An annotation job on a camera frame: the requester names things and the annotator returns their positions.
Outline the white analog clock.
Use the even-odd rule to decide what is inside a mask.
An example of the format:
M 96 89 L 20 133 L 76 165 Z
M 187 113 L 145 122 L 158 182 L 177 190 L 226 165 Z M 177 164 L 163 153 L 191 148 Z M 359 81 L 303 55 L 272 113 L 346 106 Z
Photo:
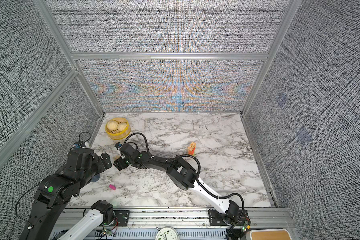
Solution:
M 172 227 L 164 227 L 159 230 L 155 240 L 179 240 L 180 236 L 178 232 Z

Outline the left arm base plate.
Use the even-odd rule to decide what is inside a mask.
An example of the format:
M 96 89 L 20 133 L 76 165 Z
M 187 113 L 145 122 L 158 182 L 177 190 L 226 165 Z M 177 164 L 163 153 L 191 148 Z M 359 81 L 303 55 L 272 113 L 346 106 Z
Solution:
M 129 210 L 113 210 L 114 218 L 107 227 L 126 227 L 128 225 L 130 219 L 130 211 Z

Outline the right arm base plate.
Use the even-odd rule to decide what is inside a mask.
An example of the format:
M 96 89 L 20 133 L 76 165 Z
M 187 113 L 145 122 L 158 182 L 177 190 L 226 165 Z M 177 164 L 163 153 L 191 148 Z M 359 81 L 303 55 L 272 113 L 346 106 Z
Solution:
M 211 226 L 232 226 L 233 224 L 237 224 L 238 226 L 250 225 L 251 220 L 248 215 L 248 211 L 239 210 L 235 215 L 234 220 L 230 219 L 228 215 L 221 214 L 215 209 L 208 210 L 208 217 Z

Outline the dark blue mug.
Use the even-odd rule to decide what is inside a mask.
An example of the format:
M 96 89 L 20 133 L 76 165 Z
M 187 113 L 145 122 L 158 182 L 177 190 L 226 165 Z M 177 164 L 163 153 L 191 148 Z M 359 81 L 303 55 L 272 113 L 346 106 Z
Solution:
M 91 179 L 91 183 L 97 182 L 100 179 L 100 177 L 101 177 L 100 174 L 97 174 L 97 175 L 93 176 L 92 179 Z

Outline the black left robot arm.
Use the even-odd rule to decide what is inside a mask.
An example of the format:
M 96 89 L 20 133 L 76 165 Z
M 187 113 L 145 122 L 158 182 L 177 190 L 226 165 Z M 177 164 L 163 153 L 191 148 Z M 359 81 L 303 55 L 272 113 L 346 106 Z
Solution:
M 113 166 L 110 155 L 98 156 L 92 149 L 72 150 L 67 157 L 65 165 L 37 185 L 21 240 L 47 240 L 71 198 L 77 197 L 94 176 Z

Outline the right steamed bun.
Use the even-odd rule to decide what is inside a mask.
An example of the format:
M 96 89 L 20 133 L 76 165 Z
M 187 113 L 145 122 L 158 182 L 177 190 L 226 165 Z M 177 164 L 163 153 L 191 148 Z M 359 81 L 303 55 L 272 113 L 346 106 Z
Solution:
M 120 122 L 117 126 L 117 130 L 119 132 L 123 132 L 124 130 L 126 130 L 128 128 L 128 123 L 126 122 Z

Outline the left steamed bun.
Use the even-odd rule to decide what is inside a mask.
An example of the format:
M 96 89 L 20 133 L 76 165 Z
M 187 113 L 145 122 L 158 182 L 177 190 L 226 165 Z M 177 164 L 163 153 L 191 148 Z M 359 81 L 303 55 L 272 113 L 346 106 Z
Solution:
M 107 122 L 107 128 L 108 128 L 108 130 L 110 132 L 114 132 L 114 131 L 117 132 L 118 131 L 118 125 L 119 125 L 119 123 L 117 121 L 111 120 L 111 121 Z

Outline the steamed bun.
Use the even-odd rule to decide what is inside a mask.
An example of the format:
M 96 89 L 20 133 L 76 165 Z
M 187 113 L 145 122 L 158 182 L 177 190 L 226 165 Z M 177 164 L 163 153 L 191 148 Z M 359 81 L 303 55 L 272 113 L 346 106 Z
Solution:
M 118 131 L 118 125 L 119 125 L 119 123 L 117 121 L 111 120 L 111 121 L 107 122 L 107 128 L 108 128 L 108 130 L 110 132 L 114 132 L 114 131 L 117 132 Z
M 120 122 L 117 126 L 117 130 L 119 132 L 123 132 L 124 130 L 126 130 L 128 128 L 128 123 L 126 122 Z

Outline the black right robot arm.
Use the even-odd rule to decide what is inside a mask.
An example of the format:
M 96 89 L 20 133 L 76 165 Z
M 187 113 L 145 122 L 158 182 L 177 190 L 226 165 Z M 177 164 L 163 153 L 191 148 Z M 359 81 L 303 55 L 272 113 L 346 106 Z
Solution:
M 180 155 L 173 159 L 166 159 L 148 154 L 147 152 L 127 155 L 121 153 L 121 157 L 114 161 L 118 170 L 124 170 L 129 166 L 138 169 L 155 169 L 165 172 L 171 181 L 181 190 L 193 191 L 210 203 L 221 215 L 223 222 L 228 225 L 236 225 L 244 212 L 239 205 L 230 200 L 231 197 L 240 195 L 233 193 L 222 196 L 209 187 L 201 178 L 201 164 L 196 157 Z

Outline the yellow rimmed bamboo steamer basket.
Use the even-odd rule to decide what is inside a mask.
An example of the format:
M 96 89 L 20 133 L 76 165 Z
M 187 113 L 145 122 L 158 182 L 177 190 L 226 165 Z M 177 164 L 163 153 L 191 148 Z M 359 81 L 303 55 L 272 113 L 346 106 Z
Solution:
M 105 130 L 110 139 L 123 140 L 130 134 L 131 126 L 125 118 L 114 118 L 106 123 Z

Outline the wood topped white box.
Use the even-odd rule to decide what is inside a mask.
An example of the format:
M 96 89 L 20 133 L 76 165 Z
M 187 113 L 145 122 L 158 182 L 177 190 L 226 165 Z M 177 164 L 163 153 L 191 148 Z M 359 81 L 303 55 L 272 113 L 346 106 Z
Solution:
M 286 229 L 267 229 L 249 231 L 246 240 L 292 240 L 292 237 Z

